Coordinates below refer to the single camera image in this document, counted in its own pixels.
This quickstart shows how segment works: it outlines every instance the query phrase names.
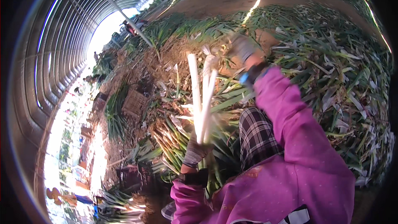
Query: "metal pole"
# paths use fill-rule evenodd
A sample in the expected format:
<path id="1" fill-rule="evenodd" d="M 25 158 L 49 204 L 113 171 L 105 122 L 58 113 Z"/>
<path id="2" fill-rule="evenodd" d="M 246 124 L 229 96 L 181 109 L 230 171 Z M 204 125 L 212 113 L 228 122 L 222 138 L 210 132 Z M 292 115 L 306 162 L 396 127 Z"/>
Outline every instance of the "metal pole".
<path id="1" fill-rule="evenodd" d="M 144 33 L 142 33 L 142 31 L 131 21 L 131 19 L 128 18 L 128 17 L 126 16 L 126 14 L 124 14 L 124 13 L 122 12 L 122 9 L 120 9 L 119 6 L 117 6 L 117 4 L 116 4 L 113 0 L 107 0 L 107 1 L 108 1 L 109 3 L 111 3 L 111 5 L 113 5 L 113 7 L 115 7 L 115 8 L 123 15 L 123 17 L 126 18 L 127 22 L 131 25 L 132 28 L 134 28 L 134 29 L 138 32 L 138 34 L 142 37 L 142 39 L 144 39 L 144 41 L 145 41 L 150 47 L 153 47 L 153 46 L 152 46 L 152 43 L 146 38 L 146 36 L 144 35 Z"/>

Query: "white onion stalk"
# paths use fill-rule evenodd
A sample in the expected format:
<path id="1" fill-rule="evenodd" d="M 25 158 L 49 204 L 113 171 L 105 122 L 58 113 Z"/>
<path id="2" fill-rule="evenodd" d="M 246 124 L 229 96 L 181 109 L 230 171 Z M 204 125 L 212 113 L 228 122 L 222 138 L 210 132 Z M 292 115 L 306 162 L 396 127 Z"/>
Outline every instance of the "white onion stalk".
<path id="1" fill-rule="evenodd" d="M 195 54 L 188 55 L 188 65 L 189 72 L 191 73 L 191 81 L 192 81 L 192 100 L 193 100 L 193 122 L 200 122 L 200 112 L 201 112 L 201 100 L 200 100 L 200 88 L 199 88 L 199 80 L 198 80 L 198 69 L 196 63 Z M 199 126 L 195 124 L 195 132 L 198 133 L 197 129 Z"/>
<path id="2" fill-rule="evenodd" d="M 207 55 L 203 65 L 202 109 L 196 57 L 194 54 L 188 55 L 189 71 L 192 79 L 193 121 L 198 144 L 202 144 L 206 136 L 205 133 L 209 125 L 208 118 L 210 115 L 211 98 L 213 97 L 214 86 L 218 75 L 218 70 L 214 68 L 218 62 L 218 58 L 210 54 L 208 47 L 204 46 L 202 50 Z"/>
<path id="3" fill-rule="evenodd" d="M 210 103 L 211 103 L 211 98 L 213 97 L 213 91 L 214 91 L 214 86 L 216 84 L 217 75 L 218 75 L 218 70 L 213 69 L 211 71 L 209 84 L 207 86 L 206 98 L 203 99 L 203 108 L 202 108 L 202 112 L 201 112 L 201 121 L 202 122 L 199 123 L 199 124 L 201 124 L 201 128 L 200 128 L 201 132 L 196 133 L 198 143 L 199 143 L 199 140 L 201 141 L 201 143 L 203 142 L 203 138 L 205 137 L 205 132 L 207 130 L 207 127 L 209 126 L 208 118 L 210 115 L 210 107 L 211 107 Z"/>

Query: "soil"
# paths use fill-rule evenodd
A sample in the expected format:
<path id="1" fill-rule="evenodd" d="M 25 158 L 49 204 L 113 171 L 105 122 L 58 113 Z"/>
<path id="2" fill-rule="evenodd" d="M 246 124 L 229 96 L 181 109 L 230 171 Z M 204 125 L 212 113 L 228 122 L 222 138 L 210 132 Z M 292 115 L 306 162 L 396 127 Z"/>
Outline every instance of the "soil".
<path id="1" fill-rule="evenodd" d="M 217 15 L 228 15 L 237 11 L 248 11 L 254 6 L 256 1 L 257 0 L 182 0 L 163 13 L 162 17 L 167 17 L 173 12 L 183 12 L 188 17 L 197 19 L 215 17 Z M 309 1 L 325 4 L 332 9 L 344 13 L 358 27 L 369 35 L 376 37 L 381 45 L 385 45 L 378 30 L 361 17 L 352 5 L 341 0 L 261 0 L 259 7 L 272 4 L 280 4 L 283 6 L 304 5 Z M 148 17 L 147 20 L 155 20 L 164 10 L 165 8 L 158 10 Z"/>

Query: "wooden crate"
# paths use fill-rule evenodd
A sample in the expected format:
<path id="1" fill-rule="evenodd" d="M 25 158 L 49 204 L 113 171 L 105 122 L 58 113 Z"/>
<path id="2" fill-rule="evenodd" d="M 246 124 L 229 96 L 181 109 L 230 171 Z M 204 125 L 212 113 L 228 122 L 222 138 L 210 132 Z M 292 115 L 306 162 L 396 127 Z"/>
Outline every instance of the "wooden crate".
<path id="1" fill-rule="evenodd" d="M 122 111 L 138 118 L 144 110 L 147 100 L 148 99 L 143 94 L 131 90 L 125 99 Z"/>

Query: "hand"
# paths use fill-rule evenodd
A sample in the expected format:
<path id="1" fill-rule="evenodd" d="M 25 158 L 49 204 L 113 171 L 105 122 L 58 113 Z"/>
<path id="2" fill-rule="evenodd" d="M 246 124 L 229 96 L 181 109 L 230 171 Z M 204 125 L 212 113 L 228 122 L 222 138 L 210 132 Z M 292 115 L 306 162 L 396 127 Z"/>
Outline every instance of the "hand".
<path id="1" fill-rule="evenodd" d="M 256 48 L 249 37 L 232 32 L 228 35 L 228 39 L 231 42 L 230 54 L 237 56 L 243 63 L 255 54 Z"/>
<path id="2" fill-rule="evenodd" d="M 214 145 L 212 144 L 198 144 L 195 131 L 191 132 L 187 152 L 182 163 L 188 167 L 196 168 L 197 164 L 213 150 L 213 147 Z"/>

